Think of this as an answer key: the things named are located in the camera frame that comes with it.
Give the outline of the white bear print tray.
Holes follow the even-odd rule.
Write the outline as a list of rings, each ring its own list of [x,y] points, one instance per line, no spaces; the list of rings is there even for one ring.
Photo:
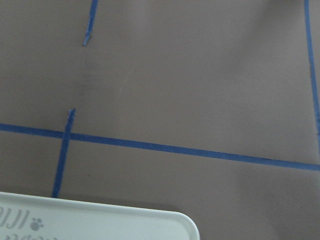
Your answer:
[[[2,240],[198,240],[190,217],[155,210],[1,192]]]

